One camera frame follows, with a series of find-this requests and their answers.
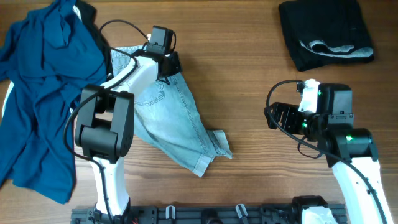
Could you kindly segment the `light blue denim shorts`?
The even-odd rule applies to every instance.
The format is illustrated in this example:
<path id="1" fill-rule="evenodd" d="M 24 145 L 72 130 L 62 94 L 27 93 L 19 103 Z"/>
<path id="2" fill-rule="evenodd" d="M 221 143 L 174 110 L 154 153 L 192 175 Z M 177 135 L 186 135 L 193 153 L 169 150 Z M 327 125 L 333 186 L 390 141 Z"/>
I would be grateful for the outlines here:
<path id="1" fill-rule="evenodd" d="M 204 127 L 181 73 L 135 97 L 134 134 L 199 177 L 214 158 L 233 157 L 225 132 Z"/>

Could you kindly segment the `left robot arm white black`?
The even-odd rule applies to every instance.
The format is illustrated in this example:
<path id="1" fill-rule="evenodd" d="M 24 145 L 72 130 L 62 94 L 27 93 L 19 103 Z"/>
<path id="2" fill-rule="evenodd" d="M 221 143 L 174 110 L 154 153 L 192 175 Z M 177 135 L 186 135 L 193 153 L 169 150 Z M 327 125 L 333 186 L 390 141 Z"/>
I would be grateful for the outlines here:
<path id="1" fill-rule="evenodd" d="M 124 158 L 134 136 L 134 99 L 156 81 L 181 72 L 173 30 L 154 26 L 146 43 L 118 75 L 101 85 L 87 85 L 68 119 L 75 123 L 75 144 L 95 175 L 97 203 L 88 209 L 90 223 L 133 223 L 126 190 Z"/>

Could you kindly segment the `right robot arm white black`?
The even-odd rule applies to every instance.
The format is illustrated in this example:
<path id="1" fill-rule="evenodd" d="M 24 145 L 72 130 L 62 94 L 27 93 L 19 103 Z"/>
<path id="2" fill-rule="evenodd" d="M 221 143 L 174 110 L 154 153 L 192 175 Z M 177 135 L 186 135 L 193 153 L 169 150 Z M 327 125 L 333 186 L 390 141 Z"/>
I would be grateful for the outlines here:
<path id="1" fill-rule="evenodd" d="M 368 129 L 354 127 L 353 92 L 348 85 L 293 80 L 299 105 L 271 102 L 264 115 L 268 127 L 325 156 L 343 193 L 351 223 L 392 223 L 381 182 L 379 152 Z"/>

